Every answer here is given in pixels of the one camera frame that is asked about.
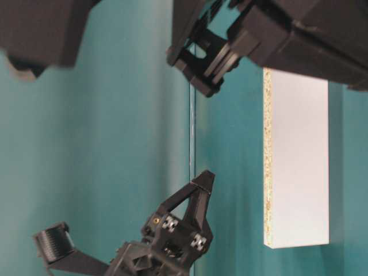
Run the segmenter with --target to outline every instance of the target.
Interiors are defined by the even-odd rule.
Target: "ribbed black roller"
[[[64,258],[74,251],[74,245],[63,224],[40,232],[37,238],[48,263]]]

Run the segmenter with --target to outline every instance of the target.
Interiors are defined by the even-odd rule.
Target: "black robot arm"
[[[367,1],[232,0],[229,8],[240,14],[224,39],[208,25],[225,2],[174,0],[167,61],[205,96],[220,90],[224,75],[243,57],[261,67],[368,90]],[[205,51],[204,58],[189,51],[193,44]]]
[[[213,181],[214,174],[204,171],[163,202],[142,227],[142,241],[124,243],[110,265],[77,250],[66,223],[34,235],[39,256],[50,275],[63,270],[92,276],[189,276],[213,239],[206,219]],[[185,200],[181,220],[171,211]]]

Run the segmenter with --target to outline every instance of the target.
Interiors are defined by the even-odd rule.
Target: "white board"
[[[264,71],[264,243],[329,243],[328,82]]]

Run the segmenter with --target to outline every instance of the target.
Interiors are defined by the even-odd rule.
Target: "gripper jaw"
[[[66,223],[33,236],[39,256],[51,270],[91,276],[189,276],[207,252],[213,235],[206,219],[214,174],[204,171],[159,205],[142,227],[142,241],[124,243],[110,265],[76,249]],[[189,200],[183,219],[171,212]]]

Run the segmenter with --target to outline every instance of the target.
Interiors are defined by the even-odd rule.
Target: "teal wall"
[[[31,235],[62,220],[108,262],[189,181],[189,85],[166,65],[160,1],[99,4],[72,71],[23,84],[0,60],[0,275],[46,275]]]
[[[212,29],[224,33],[234,14]],[[363,276],[368,274],[368,94],[329,86],[331,244],[263,246],[262,70],[247,60],[220,94],[197,97],[197,171],[216,173],[209,223],[215,240],[197,275]]]
[[[189,180],[190,153],[198,173],[217,174],[215,239],[197,276],[367,275],[368,96],[330,85],[332,243],[270,250],[262,245],[262,70],[243,60],[218,95],[191,99],[194,139],[189,85],[165,64],[172,0],[160,3],[102,2],[72,71],[22,84],[0,66],[0,275],[45,275],[30,236],[61,220],[80,249],[108,262]],[[213,29],[223,34],[235,16],[224,10]]]

